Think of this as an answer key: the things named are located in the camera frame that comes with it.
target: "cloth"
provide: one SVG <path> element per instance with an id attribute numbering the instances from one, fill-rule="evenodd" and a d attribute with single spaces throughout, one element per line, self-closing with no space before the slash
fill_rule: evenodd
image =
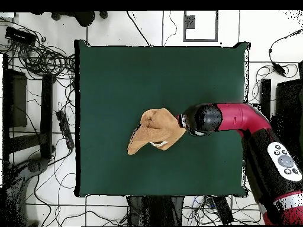
<path id="1" fill-rule="evenodd" d="M 148 143 L 163 151 L 167 150 L 185 131 L 167 109 L 150 109 L 142 115 L 140 125 L 133 132 L 127 153 L 133 155 Z"/>

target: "cable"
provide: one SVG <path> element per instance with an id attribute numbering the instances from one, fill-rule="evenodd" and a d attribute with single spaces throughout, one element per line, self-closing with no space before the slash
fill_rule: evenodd
<path id="1" fill-rule="evenodd" d="M 273 64 L 274 64 L 274 62 L 272 61 L 272 57 L 270 56 L 270 54 L 272 53 L 272 47 L 273 47 L 273 45 L 274 45 L 275 43 L 277 43 L 277 42 L 283 40 L 283 39 L 286 39 L 286 38 L 288 38 L 288 37 L 292 37 L 292 36 L 294 36 L 294 35 L 297 35 L 297 34 L 301 33 L 302 31 L 303 31 L 303 29 L 297 30 L 297 31 L 291 33 L 290 35 L 287 35 L 287 36 L 285 36 L 285 37 L 282 37 L 282 38 L 276 40 L 275 42 L 273 42 L 273 44 L 271 45 L 271 47 L 270 47 L 270 49 L 269 49 L 269 51 L 268 51 L 268 53 L 269 53 L 269 59 L 271 60 L 271 62 L 272 62 Z"/>
<path id="2" fill-rule="evenodd" d="M 167 43 L 168 39 L 169 39 L 171 36 L 176 35 L 176 33 L 177 33 L 177 30 L 178 30 L 177 25 L 175 24 L 174 21 L 172 21 L 172 22 L 173 22 L 173 24 L 175 25 L 176 30 L 175 30 L 175 33 L 171 34 L 171 35 L 166 39 L 166 41 L 165 41 L 165 43 L 164 43 L 164 46 L 165 46 L 165 44 Z"/>
<path id="3" fill-rule="evenodd" d="M 184 206 L 182 208 L 182 209 L 191 209 L 189 216 L 185 216 L 182 211 L 182 216 L 188 220 L 188 225 L 192 225 L 192 222 L 190 222 L 190 220 L 191 221 L 195 220 L 197 226 L 199 226 L 199 225 L 217 225 L 217 223 L 221 223 L 221 220 L 218 217 L 218 213 L 216 213 L 216 211 L 214 209 L 211 209 L 210 204 L 208 203 L 208 197 L 211 197 L 211 196 L 203 196 L 200 202 L 197 200 L 198 197 L 199 196 L 194 197 L 192 206 Z M 253 224 L 259 225 L 259 222 L 262 219 L 262 214 L 261 214 L 260 210 L 245 209 L 249 206 L 256 205 L 255 203 L 244 206 L 243 208 L 239 208 L 238 204 L 236 203 L 236 205 L 238 206 L 238 209 L 233 209 L 233 197 L 232 196 L 226 196 L 226 197 L 231 200 L 231 203 L 230 203 L 231 210 L 236 210 L 235 212 L 232 212 L 233 215 L 235 215 L 235 213 L 238 213 L 238 212 L 243 212 L 244 210 L 247 210 L 247 211 L 251 210 L 251 211 L 259 212 L 258 220 L 254 220 L 252 217 L 250 217 L 249 215 L 247 215 L 243 212 L 246 216 L 250 217 L 252 220 L 247 220 L 247 219 L 239 220 L 239 219 L 234 218 L 235 222 L 240 222 L 240 224 L 242 224 L 242 225 L 247 225 L 247 223 L 253 223 Z M 217 217 L 215 219 L 211 219 L 211 215 L 216 215 Z"/>
<path id="4" fill-rule="evenodd" d="M 37 179 L 37 182 L 36 182 L 36 185 L 35 185 L 35 188 L 34 188 L 34 195 L 36 197 L 36 199 L 38 199 L 41 203 L 45 204 L 49 209 L 50 209 L 50 212 L 49 214 L 47 215 L 47 217 L 45 218 L 45 220 L 43 221 L 41 227 L 43 227 L 44 223 L 46 222 L 47 218 L 50 216 L 51 214 L 51 207 L 49 204 L 47 204 L 46 202 L 42 201 L 41 199 L 38 198 L 37 194 L 36 194 L 36 188 L 38 186 L 38 183 L 39 183 L 39 179 L 40 179 L 40 175 L 38 175 L 38 179 Z"/>
<path id="5" fill-rule="evenodd" d="M 298 66 L 297 66 L 296 64 L 290 63 L 290 64 L 287 64 L 287 65 L 282 66 L 282 67 L 286 67 L 286 69 L 288 70 L 288 72 L 287 72 L 286 74 L 289 73 L 289 68 L 288 68 L 288 66 L 290 66 L 290 65 L 295 66 L 295 68 L 296 68 L 296 73 L 295 73 L 294 75 L 292 75 L 292 76 L 286 76 L 286 75 L 284 75 L 284 77 L 292 78 L 292 77 L 296 76 L 296 74 L 298 73 Z M 252 89 L 252 96 L 253 96 L 253 98 L 252 98 L 251 100 L 249 100 L 248 102 L 251 102 L 251 101 L 253 101 L 253 100 L 256 100 L 257 102 L 260 102 L 260 100 L 258 100 L 258 99 L 256 98 L 256 97 L 258 96 L 258 94 L 259 94 L 259 88 L 260 88 L 259 82 L 260 82 L 262 79 L 266 78 L 269 74 L 271 74 L 271 73 L 273 73 L 273 72 L 276 71 L 274 68 L 271 70 L 271 69 L 270 69 L 271 67 L 273 68 L 273 66 L 271 66 L 271 65 L 262 66 L 262 67 L 257 71 L 257 73 L 256 73 L 256 83 L 254 84 L 253 89 Z M 268 69 L 268 72 L 265 73 L 265 74 L 259 74 L 259 72 L 260 72 L 262 69 Z"/>
<path id="6" fill-rule="evenodd" d="M 150 46 L 149 42 L 146 40 L 145 36 L 142 34 L 142 32 L 140 31 L 140 29 L 138 28 L 137 24 L 135 23 L 135 21 L 131 18 L 131 16 L 129 15 L 128 11 L 126 12 L 128 17 L 130 18 L 130 20 L 132 20 L 132 22 L 134 23 L 134 25 L 136 26 L 137 30 L 139 31 L 139 33 L 141 34 L 141 36 L 144 38 L 145 42 L 147 43 L 148 46 Z"/>

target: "green tabletop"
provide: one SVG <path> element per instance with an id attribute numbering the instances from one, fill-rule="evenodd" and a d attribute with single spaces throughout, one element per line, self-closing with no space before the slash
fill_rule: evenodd
<path id="1" fill-rule="evenodd" d="M 247 45 L 90 47 L 78 41 L 79 195 L 244 196 L 241 138 L 234 131 L 185 133 L 166 151 L 148 144 L 128 155 L 127 145 L 148 109 L 177 115 L 197 103 L 242 102 Z"/>

